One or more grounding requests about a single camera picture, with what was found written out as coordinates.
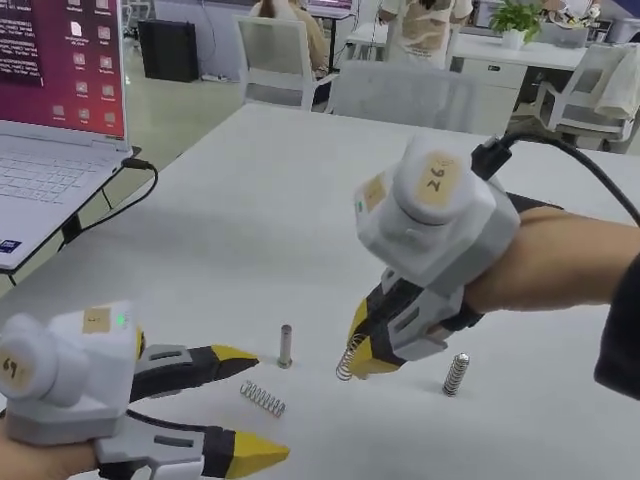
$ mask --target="white table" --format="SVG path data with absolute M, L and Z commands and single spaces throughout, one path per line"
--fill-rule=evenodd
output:
M 363 52 L 369 58 L 369 51 L 376 50 L 374 58 L 379 59 L 387 33 L 386 26 L 366 23 L 347 42 L 355 46 L 352 48 L 356 57 Z M 452 56 L 463 60 L 459 71 L 480 84 L 472 132 L 483 135 L 505 132 L 529 67 L 573 71 L 586 52 L 586 48 L 568 49 L 538 42 L 525 45 L 522 50 L 508 50 L 502 47 L 501 38 L 468 34 L 458 35 L 451 48 Z
M 387 34 L 387 25 L 364 23 L 349 35 L 347 42 L 384 48 Z M 522 50 L 508 50 L 502 47 L 499 37 L 468 34 L 459 35 L 453 44 L 453 56 L 458 58 L 567 71 L 577 68 L 586 51 L 586 48 L 560 48 L 538 42 L 529 43 Z
M 291 323 L 291 370 L 267 362 L 140 405 L 291 447 L 255 479 L 635 478 L 640 405 L 592 380 L 606 308 L 494 314 L 443 355 L 366 382 L 335 378 L 354 310 L 382 272 L 356 239 L 352 193 L 398 161 L 416 131 L 246 106 L 169 166 L 140 206 L 20 283 L 0 318 L 130 298 L 150 343 L 223 343 L 271 358 Z M 422 133 L 460 154 L 484 140 Z M 637 159 L 593 158 L 640 203 Z M 501 178 L 512 191 L 626 221 L 584 168 L 549 147 L 517 146 Z M 459 397 L 445 398 L 438 390 L 460 351 L 471 366 Z M 240 397 L 247 378 L 287 402 L 280 420 Z

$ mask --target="coil spring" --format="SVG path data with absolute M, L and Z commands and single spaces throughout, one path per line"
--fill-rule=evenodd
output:
M 356 354 L 356 349 L 364 339 L 365 336 L 360 334 L 354 335 L 349 339 L 347 348 L 342 354 L 342 358 L 336 367 L 336 377 L 338 377 L 339 380 L 348 382 L 353 378 L 353 374 L 351 373 L 351 362 Z
M 442 391 L 449 397 L 455 397 L 458 393 L 458 388 L 462 383 L 462 378 L 469 367 L 469 355 L 466 353 L 460 353 L 453 357 L 453 362 L 449 368 L 447 379 L 444 381 Z
M 248 398 L 253 403 L 271 413 L 276 418 L 280 418 L 287 408 L 279 398 L 275 397 L 264 388 L 260 388 L 251 380 L 247 380 L 240 387 L 240 394 L 245 398 Z

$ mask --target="metal pin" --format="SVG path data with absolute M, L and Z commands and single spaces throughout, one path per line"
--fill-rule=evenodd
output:
M 469 367 L 469 355 L 466 353 L 460 353 L 453 357 L 453 362 L 449 368 L 449 374 L 444 381 L 442 391 L 449 397 L 455 397 L 458 394 L 458 388 L 462 383 L 462 378 Z
M 280 329 L 280 356 L 278 366 L 289 368 L 291 366 L 291 325 L 283 325 Z

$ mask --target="computer monitor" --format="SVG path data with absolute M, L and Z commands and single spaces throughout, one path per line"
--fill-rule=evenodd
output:
M 0 0 L 0 134 L 126 143 L 120 0 Z
M 312 7 L 327 7 L 350 12 L 355 4 L 362 0 L 307 0 L 307 5 Z

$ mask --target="hand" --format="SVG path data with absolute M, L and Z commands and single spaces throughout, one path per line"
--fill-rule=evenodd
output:
M 0 420 L 0 480 L 67 480 L 97 468 L 89 443 L 30 447 L 9 440 Z
M 609 304 L 640 253 L 640 228 L 537 208 L 505 255 L 465 293 L 476 311 Z

